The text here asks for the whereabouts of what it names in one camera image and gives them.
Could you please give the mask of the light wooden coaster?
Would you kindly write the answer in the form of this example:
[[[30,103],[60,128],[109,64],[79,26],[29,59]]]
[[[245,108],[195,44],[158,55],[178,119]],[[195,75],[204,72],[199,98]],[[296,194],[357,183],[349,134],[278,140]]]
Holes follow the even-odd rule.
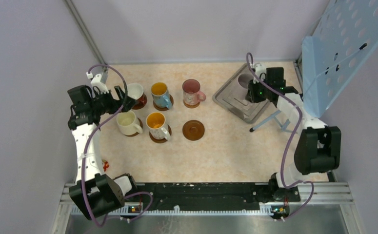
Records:
[[[184,100],[183,101],[183,104],[187,107],[187,108],[196,108],[200,105],[201,101],[198,101],[198,100],[191,100],[191,101],[186,101]]]

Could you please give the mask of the grey purple mug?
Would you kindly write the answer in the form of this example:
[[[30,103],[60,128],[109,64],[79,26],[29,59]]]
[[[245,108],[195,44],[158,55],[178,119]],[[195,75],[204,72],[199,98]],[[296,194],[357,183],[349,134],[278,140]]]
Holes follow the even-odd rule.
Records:
[[[238,77],[238,85],[241,95],[246,96],[248,93],[249,82],[254,79],[252,74],[243,73]]]

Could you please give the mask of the floral mug yellow inside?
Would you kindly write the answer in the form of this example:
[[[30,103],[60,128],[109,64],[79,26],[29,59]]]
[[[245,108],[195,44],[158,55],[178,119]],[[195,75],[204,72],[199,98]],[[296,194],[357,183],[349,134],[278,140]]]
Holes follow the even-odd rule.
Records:
[[[150,113],[145,122],[149,128],[149,133],[151,133],[154,138],[166,138],[167,141],[171,140],[171,134],[168,131],[168,123],[164,114],[160,112]]]

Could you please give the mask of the blue butterfly mug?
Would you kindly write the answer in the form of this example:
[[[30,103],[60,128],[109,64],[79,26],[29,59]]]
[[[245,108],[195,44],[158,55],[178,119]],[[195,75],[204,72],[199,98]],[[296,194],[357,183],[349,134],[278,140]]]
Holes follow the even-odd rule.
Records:
[[[170,110],[173,107],[172,96],[169,94],[168,87],[163,82],[154,83],[151,86],[151,95],[154,107],[161,111]]]

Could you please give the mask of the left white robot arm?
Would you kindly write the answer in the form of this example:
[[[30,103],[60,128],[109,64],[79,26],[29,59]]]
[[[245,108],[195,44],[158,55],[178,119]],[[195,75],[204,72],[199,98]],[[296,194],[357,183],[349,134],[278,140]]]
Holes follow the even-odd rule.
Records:
[[[91,87],[80,85],[67,92],[72,101],[68,127],[76,143],[78,171],[75,185],[69,187],[69,196],[88,220],[122,208],[125,201],[135,200],[139,193],[130,174],[112,179],[104,172],[99,150],[101,116],[115,117],[130,110],[136,100],[119,86],[115,86],[119,99],[114,99],[111,92],[95,91],[93,94]]]

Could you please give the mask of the pink mug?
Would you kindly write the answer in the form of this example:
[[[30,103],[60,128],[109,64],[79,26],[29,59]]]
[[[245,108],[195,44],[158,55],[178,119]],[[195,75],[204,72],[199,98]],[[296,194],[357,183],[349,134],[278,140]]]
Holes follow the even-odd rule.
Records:
[[[187,79],[182,84],[183,101],[205,101],[206,94],[200,90],[201,85],[196,79]]]

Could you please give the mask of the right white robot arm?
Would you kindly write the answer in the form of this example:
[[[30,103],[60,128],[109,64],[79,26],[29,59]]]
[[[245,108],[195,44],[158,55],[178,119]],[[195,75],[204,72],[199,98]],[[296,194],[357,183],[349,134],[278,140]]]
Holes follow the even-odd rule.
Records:
[[[287,124],[294,124],[291,137],[299,136],[293,163],[271,175],[268,195],[274,201],[286,200],[292,188],[303,183],[309,174],[326,173],[337,169],[340,163],[341,131],[328,126],[308,114],[303,106],[302,94],[293,86],[286,86],[282,67],[253,68],[254,78],[248,84],[248,98],[252,102],[271,102],[287,116]]]

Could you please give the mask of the white and brown cup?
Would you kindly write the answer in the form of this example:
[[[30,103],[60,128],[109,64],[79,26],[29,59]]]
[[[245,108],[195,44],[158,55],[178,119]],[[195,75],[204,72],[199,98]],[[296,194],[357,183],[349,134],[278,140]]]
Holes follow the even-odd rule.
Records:
[[[144,94],[144,88],[138,83],[130,83],[127,85],[128,97],[139,99]]]

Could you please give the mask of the cream ribbed mug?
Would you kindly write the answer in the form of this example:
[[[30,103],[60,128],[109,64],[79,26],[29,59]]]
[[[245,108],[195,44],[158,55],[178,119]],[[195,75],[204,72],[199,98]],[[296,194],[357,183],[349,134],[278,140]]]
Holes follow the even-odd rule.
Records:
[[[125,133],[124,127],[132,124],[136,118],[137,116],[133,111],[122,112],[122,113],[117,114],[116,122],[117,122],[119,131],[124,135]]]

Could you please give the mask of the light blue music stand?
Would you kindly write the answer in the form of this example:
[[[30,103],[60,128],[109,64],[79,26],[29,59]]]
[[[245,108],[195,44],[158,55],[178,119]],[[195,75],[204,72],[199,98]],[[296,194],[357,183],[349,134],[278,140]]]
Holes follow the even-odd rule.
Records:
[[[305,111],[320,119],[377,47],[378,0],[330,1],[301,43]]]

